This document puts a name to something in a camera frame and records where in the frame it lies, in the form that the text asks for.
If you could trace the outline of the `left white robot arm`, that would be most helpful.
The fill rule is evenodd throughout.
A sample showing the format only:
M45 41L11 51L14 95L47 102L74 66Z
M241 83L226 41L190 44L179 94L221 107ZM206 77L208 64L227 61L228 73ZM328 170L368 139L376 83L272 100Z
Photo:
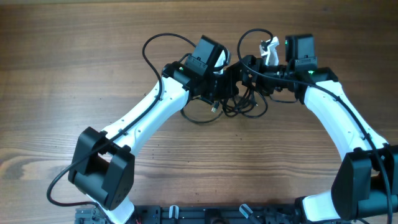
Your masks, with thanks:
M191 54L168 63L158 82L131 111L101 131L88 127L78 137L68 180L90 198L105 223L128 223L136 208L128 193L136 156L150 137L197 96L210 103L233 96L224 68L231 54L202 36Z

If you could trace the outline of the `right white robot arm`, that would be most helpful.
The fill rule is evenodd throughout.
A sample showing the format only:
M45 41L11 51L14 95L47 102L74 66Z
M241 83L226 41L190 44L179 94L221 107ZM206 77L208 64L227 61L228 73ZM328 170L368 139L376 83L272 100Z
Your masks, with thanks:
M294 93L321 122L341 157L330 190L297 200L304 223L360 220L397 212L397 147L375 132L351 104L338 77L320 68L311 34L285 38L286 66L277 61L277 37L261 43L261 58L239 58L245 75L267 94Z

